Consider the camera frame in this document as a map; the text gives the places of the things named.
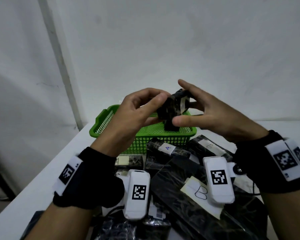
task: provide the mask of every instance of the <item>white wall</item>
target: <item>white wall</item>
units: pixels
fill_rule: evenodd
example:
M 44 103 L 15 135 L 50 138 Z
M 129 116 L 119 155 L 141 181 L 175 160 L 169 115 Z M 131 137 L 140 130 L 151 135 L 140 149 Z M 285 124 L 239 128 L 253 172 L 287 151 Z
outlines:
M 0 171 L 12 189 L 77 132 L 38 1 L 0 0 Z
M 253 119 L 300 119 L 300 0 L 55 0 L 83 119 L 183 78 Z

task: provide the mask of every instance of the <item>barcode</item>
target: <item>barcode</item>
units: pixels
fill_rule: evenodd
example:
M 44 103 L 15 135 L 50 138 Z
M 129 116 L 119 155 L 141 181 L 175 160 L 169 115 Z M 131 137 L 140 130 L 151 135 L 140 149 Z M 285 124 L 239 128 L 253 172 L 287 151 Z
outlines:
M 157 217 L 162 219 L 162 211 L 157 208 Z

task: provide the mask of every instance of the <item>black wristband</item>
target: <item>black wristband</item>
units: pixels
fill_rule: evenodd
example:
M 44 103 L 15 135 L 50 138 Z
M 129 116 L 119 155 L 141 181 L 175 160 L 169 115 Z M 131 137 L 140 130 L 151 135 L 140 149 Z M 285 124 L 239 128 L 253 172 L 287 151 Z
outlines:
M 233 161 L 265 193 L 288 193 L 300 190 L 300 178 L 287 181 L 266 145 L 282 140 L 282 136 L 273 130 L 263 138 L 237 143 Z
M 124 184 L 114 176 L 116 158 L 90 147 L 84 149 L 78 157 L 83 162 L 62 196 L 55 192 L 53 203 L 59 207 L 76 206 L 82 209 L 117 205 L 124 196 Z

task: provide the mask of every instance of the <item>table surface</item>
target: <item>table surface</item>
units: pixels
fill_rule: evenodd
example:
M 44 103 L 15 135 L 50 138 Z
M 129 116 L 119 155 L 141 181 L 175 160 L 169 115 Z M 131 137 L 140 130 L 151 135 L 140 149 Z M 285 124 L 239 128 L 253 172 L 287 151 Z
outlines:
M 284 137 L 293 138 L 300 146 L 300 121 L 261 121 L 267 129 L 273 129 Z M 60 175 L 68 160 L 88 147 L 94 138 L 87 124 L 69 144 L 28 184 L 28 186 L 0 213 L 0 239 L 19 239 L 35 211 L 45 210 L 52 201 L 52 185 Z M 236 146 L 208 130 L 198 129 L 198 133 L 207 136 L 220 146 L 235 152 Z M 171 231 L 169 239 L 181 239 Z

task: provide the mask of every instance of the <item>green plastic basket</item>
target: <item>green plastic basket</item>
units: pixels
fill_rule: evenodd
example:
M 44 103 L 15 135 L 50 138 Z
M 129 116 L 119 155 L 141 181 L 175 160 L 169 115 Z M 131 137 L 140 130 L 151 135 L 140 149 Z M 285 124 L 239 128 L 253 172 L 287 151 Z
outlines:
M 90 136 L 97 138 L 106 128 L 113 115 L 116 113 L 119 105 L 112 105 L 108 109 L 104 109 L 98 117 L 96 117 L 96 123 L 92 126 L 89 131 Z M 184 115 L 190 115 L 188 111 L 183 113 Z M 191 137 L 196 135 L 196 127 L 181 127 L 178 132 L 165 131 L 163 122 L 158 124 L 149 125 L 143 127 L 136 134 L 136 138 L 132 145 L 124 151 L 122 154 L 145 154 L 146 144 L 149 140 L 156 137 L 166 143 L 184 147 L 184 145 L 190 140 Z

